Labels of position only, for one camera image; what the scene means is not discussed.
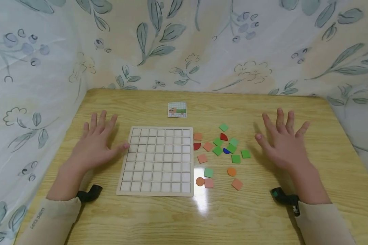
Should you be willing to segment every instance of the left hand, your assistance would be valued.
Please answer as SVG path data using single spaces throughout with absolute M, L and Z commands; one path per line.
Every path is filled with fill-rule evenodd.
M 107 146 L 107 140 L 116 125 L 117 114 L 114 114 L 106 124 L 106 111 L 102 111 L 97 123 L 97 113 L 91 114 L 89 124 L 83 125 L 83 135 L 72 150 L 71 156 L 65 165 L 86 173 L 87 171 L 107 163 L 117 154 L 129 148 L 128 142 L 119 146 Z

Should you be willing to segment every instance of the wooden grid board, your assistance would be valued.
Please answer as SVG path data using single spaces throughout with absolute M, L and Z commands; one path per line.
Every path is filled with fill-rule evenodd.
M 194 196 L 194 129 L 134 126 L 116 195 Z

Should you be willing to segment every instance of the green tile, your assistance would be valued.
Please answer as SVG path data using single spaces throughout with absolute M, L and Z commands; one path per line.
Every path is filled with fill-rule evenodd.
M 226 130 L 228 130 L 228 126 L 226 125 L 226 124 L 221 124 L 220 126 L 219 126 L 219 128 L 222 130 L 222 131 L 226 131 Z
M 235 147 L 237 147 L 239 141 L 235 138 L 232 138 L 230 141 L 229 141 L 229 144 L 231 145 L 234 145 Z
M 212 178 L 213 177 L 213 170 L 211 168 L 204 169 L 204 177 Z
M 217 139 L 214 140 L 213 143 L 214 143 L 214 145 L 221 146 L 223 141 L 221 139 L 217 138 Z
M 241 163 L 240 155 L 232 155 L 232 163 Z
M 251 158 L 251 154 L 249 153 L 249 150 L 242 150 L 241 155 L 243 158 Z
M 228 147 L 226 147 L 226 150 L 228 150 L 231 154 L 234 154 L 236 151 L 236 147 L 234 145 L 229 144 Z
M 213 152 L 216 154 L 216 155 L 221 155 L 221 153 L 222 153 L 222 149 L 221 149 L 221 147 L 219 147 L 219 146 L 217 146 L 217 147 L 215 147 L 214 148 L 214 150 L 213 150 Z

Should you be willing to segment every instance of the right hand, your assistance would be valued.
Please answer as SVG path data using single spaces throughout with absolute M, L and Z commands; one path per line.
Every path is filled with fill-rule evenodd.
M 281 108 L 277 109 L 277 122 L 271 122 L 266 113 L 263 113 L 263 121 L 266 129 L 272 137 L 272 146 L 262 134 L 256 134 L 255 139 L 262 147 L 267 157 L 275 165 L 285 170 L 295 170 L 304 166 L 312 166 L 304 145 L 304 134 L 309 127 L 306 121 L 301 128 L 294 133 L 294 112 L 289 111 L 288 120 L 285 124 L 284 113 Z

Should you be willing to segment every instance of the fabric backdrop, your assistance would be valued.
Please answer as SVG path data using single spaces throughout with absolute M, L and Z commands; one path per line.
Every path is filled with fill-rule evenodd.
M 320 96 L 368 169 L 368 0 L 0 0 L 0 245 L 90 88 Z

